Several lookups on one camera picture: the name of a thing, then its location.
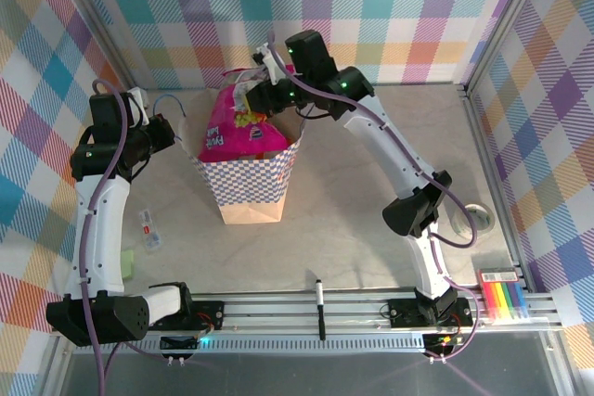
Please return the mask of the clear tape roll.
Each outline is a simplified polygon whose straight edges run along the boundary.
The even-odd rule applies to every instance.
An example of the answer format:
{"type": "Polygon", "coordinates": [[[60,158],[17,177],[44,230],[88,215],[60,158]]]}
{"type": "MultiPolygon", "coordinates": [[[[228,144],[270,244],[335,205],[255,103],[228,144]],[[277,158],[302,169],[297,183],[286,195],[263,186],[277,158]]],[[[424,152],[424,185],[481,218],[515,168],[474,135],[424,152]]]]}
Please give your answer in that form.
{"type": "Polygon", "coordinates": [[[473,233],[481,237],[490,232],[495,226],[493,212],[482,204],[469,203],[464,206],[470,218],[460,209],[457,209],[450,222],[452,229],[458,235],[470,241],[473,233]]]}

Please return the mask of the small clear packet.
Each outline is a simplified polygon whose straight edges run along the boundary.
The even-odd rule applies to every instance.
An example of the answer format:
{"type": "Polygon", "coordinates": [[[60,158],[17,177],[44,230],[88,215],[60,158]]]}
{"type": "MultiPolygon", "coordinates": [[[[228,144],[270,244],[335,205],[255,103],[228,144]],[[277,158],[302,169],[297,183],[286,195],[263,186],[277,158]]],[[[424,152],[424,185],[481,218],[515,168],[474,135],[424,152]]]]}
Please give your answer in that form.
{"type": "Polygon", "coordinates": [[[148,209],[139,213],[139,219],[143,230],[143,241],[147,251],[152,252],[161,247],[161,236],[156,229],[148,209]]]}

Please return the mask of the aluminium frame post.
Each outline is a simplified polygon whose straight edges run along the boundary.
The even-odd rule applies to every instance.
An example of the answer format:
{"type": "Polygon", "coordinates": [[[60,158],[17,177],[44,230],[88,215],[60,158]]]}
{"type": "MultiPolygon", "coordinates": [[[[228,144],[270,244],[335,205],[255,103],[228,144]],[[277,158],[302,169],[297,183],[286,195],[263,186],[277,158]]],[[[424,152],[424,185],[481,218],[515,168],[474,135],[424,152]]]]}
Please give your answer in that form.
{"type": "Polygon", "coordinates": [[[471,96],[494,63],[496,53],[527,0],[486,0],[453,82],[471,96]]]}
{"type": "Polygon", "coordinates": [[[150,89],[149,67],[117,0],[73,1],[123,85],[150,89]]]}

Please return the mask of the large pink snack bag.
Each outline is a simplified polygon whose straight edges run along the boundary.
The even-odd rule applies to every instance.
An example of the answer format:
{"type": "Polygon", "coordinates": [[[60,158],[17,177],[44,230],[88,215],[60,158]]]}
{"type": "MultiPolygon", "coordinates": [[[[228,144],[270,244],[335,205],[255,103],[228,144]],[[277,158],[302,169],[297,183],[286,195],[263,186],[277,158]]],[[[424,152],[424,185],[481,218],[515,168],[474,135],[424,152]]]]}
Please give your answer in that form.
{"type": "Polygon", "coordinates": [[[224,74],[224,84],[218,91],[206,128],[199,160],[221,162],[263,158],[266,154],[283,151],[288,138],[268,121],[264,113],[251,109],[247,93],[265,81],[262,69],[232,70],[224,74]],[[243,128],[235,125],[235,113],[251,111],[258,114],[258,122],[243,128]]]}

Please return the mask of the small controller board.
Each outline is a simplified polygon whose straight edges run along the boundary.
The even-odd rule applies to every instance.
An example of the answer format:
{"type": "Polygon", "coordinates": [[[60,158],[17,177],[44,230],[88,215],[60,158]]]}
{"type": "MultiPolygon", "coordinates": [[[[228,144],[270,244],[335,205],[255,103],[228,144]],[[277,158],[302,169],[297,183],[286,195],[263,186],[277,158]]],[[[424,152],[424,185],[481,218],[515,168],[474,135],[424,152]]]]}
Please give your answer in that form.
{"type": "Polygon", "coordinates": [[[162,351],[195,351],[199,348],[201,336],[161,336],[159,348],[162,351]]]}
{"type": "Polygon", "coordinates": [[[454,334],[426,334],[423,336],[423,342],[426,350],[450,353],[455,347],[463,344],[464,337],[454,334]]]}

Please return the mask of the blue checked paper bag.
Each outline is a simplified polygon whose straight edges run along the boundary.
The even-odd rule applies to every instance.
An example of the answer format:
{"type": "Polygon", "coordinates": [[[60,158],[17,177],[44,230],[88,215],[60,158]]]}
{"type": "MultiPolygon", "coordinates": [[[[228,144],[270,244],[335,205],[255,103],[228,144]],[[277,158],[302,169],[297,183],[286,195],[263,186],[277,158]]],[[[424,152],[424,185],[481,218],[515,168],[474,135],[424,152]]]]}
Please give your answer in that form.
{"type": "Polygon", "coordinates": [[[175,140],[181,144],[213,195],[225,224],[277,223],[282,218],[305,121],[292,110],[273,118],[267,117],[289,140],[288,148],[283,151],[266,154],[261,159],[249,157],[203,162],[199,160],[199,155],[220,89],[200,91],[192,101],[180,107],[182,116],[177,124],[175,140]]]}

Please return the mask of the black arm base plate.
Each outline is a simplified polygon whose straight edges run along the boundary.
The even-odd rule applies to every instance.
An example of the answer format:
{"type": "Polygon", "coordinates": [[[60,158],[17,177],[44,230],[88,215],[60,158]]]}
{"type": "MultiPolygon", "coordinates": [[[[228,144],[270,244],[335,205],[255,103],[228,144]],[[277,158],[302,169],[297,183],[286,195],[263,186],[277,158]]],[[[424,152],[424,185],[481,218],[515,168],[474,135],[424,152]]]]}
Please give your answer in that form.
{"type": "Polygon", "coordinates": [[[149,331],[221,330],[225,303],[222,300],[194,300],[180,312],[168,315],[148,328],[149,331]]]}
{"type": "Polygon", "coordinates": [[[470,303],[464,298],[457,298],[440,314],[420,299],[391,299],[388,300],[388,316],[392,328],[471,327],[474,322],[470,303]]]}

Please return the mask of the black marker pen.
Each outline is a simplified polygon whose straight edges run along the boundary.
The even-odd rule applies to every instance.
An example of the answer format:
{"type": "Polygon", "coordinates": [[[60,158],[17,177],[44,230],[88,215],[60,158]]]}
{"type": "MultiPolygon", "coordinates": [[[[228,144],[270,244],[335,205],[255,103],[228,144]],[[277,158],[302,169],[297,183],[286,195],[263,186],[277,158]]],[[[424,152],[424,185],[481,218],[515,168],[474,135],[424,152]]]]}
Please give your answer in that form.
{"type": "Polygon", "coordinates": [[[318,335],[321,341],[326,340],[326,324],[324,316],[324,292],[321,279],[316,281],[316,308],[318,321],[318,335]]]}

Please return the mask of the aluminium mounting rail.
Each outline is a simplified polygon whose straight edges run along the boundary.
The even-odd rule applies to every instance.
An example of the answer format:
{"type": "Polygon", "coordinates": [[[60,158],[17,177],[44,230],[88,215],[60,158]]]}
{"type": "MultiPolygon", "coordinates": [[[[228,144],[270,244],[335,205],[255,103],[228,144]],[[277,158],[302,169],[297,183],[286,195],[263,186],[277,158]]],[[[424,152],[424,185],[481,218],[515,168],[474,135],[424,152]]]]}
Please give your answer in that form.
{"type": "MultiPolygon", "coordinates": [[[[328,335],[340,335],[391,329],[420,333],[468,333],[473,326],[495,331],[539,331],[562,326],[552,298],[545,294],[529,294],[525,297],[530,315],[527,322],[506,325],[495,325],[489,319],[483,297],[477,300],[461,298],[470,303],[474,319],[471,327],[392,328],[388,300],[415,299],[412,293],[394,289],[326,292],[326,332],[328,335]]],[[[315,335],[318,332],[316,296],[312,292],[209,294],[196,295],[194,300],[222,300],[225,303],[222,329],[214,331],[289,335],[315,335]]],[[[164,317],[159,317],[139,298],[131,297],[116,300],[113,321],[108,321],[105,316],[96,316],[94,321],[99,341],[115,343],[120,340],[141,340],[149,332],[149,327],[164,317]]]]}

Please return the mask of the coloured marker pack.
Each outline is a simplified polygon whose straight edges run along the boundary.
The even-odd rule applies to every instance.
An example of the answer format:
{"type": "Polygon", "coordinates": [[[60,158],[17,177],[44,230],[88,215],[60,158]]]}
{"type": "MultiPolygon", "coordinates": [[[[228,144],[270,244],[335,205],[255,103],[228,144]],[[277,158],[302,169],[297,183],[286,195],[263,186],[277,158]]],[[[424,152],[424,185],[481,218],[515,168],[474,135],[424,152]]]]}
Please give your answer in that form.
{"type": "Polygon", "coordinates": [[[523,287],[514,268],[481,269],[477,278],[489,319],[495,325],[528,321],[530,315],[523,287]]]}

